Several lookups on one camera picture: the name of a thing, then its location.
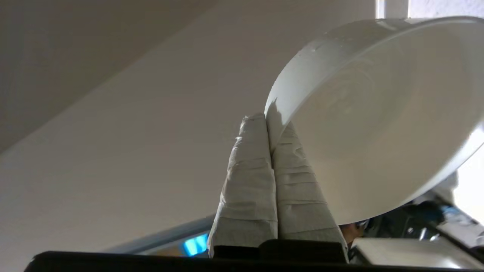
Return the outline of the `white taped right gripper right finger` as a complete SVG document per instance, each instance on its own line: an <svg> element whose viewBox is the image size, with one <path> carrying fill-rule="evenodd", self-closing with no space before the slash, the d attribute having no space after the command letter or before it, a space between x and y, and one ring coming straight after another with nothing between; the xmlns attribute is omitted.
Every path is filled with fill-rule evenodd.
<svg viewBox="0 0 484 272"><path fill-rule="evenodd" d="M278 237L283 240L334 242L349 260L348 246L330 212L316 174L294 126L284 129L272 155L276 183Z"/></svg>

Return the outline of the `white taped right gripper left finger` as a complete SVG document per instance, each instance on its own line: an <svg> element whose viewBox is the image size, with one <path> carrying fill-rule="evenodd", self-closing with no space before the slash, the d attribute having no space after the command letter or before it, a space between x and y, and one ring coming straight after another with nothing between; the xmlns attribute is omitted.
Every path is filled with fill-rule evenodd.
<svg viewBox="0 0 484 272"><path fill-rule="evenodd" d="M277 239L276 184L263 113L246 116L228 160L208 236L211 258L225 247L258 248Z"/></svg>

